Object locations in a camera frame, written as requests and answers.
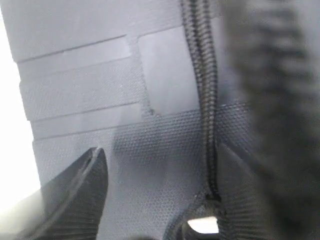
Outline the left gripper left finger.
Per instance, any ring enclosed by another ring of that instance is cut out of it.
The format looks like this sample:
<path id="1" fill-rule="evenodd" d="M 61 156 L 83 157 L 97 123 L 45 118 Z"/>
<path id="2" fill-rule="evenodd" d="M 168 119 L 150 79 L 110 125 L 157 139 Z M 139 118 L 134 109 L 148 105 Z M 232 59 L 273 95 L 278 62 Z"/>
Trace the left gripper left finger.
<path id="1" fill-rule="evenodd" d="M 108 192 L 108 166 L 100 147 L 0 215 L 2 240 L 95 240 Z"/>

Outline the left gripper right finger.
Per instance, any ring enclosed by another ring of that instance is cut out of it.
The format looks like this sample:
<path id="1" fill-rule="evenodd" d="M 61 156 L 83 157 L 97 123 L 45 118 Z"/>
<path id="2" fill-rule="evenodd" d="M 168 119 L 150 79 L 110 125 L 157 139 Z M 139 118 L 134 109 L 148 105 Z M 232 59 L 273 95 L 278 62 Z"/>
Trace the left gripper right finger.
<path id="1" fill-rule="evenodd" d="M 249 215 L 239 227 L 269 240 L 320 237 L 320 155 L 310 146 L 263 144 L 254 152 L 221 143 L 218 181 L 227 212 Z"/>

